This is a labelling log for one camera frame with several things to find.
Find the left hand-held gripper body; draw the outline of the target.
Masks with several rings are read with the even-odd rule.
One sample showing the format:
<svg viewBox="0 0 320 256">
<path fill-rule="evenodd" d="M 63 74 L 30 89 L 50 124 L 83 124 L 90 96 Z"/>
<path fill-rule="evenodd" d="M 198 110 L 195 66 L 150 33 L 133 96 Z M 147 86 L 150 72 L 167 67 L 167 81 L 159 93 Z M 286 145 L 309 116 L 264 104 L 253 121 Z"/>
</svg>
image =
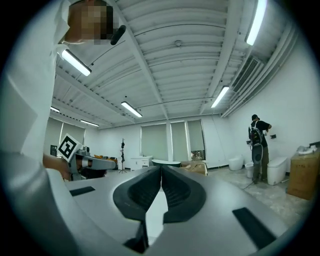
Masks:
<svg viewBox="0 0 320 256">
<path fill-rule="evenodd" d="M 112 160 L 92 157 L 90 148 L 82 145 L 79 141 L 66 133 L 60 142 L 57 151 L 67 161 L 71 181 L 88 179 L 83 172 L 104 172 L 113 170 L 116 163 Z"/>
</svg>

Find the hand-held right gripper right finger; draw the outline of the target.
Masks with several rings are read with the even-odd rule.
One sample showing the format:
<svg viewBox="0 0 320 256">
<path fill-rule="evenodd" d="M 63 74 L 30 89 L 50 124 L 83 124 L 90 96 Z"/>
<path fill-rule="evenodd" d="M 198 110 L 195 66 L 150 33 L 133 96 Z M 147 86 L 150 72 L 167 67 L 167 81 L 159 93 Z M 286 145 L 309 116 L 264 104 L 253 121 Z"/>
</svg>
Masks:
<svg viewBox="0 0 320 256">
<path fill-rule="evenodd" d="M 165 224 L 187 222 L 202 209 L 207 199 L 200 183 L 168 166 L 161 168 L 161 187 L 168 207 L 163 215 Z"/>
</svg>

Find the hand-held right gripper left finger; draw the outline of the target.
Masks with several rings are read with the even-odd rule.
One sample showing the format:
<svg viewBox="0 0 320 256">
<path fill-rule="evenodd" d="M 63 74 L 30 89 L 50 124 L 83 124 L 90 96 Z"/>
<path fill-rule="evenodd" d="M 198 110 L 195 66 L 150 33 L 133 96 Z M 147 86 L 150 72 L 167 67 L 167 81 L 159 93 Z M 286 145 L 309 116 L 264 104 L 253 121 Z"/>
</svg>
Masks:
<svg viewBox="0 0 320 256">
<path fill-rule="evenodd" d="M 161 168 L 153 167 L 120 184 L 113 192 L 113 202 L 121 214 L 139 222 L 135 236 L 124 243 L 137 253 L 144 253 L 149 248 L 146 213 L 160 191 L 161 180 Z"/>
</svg>

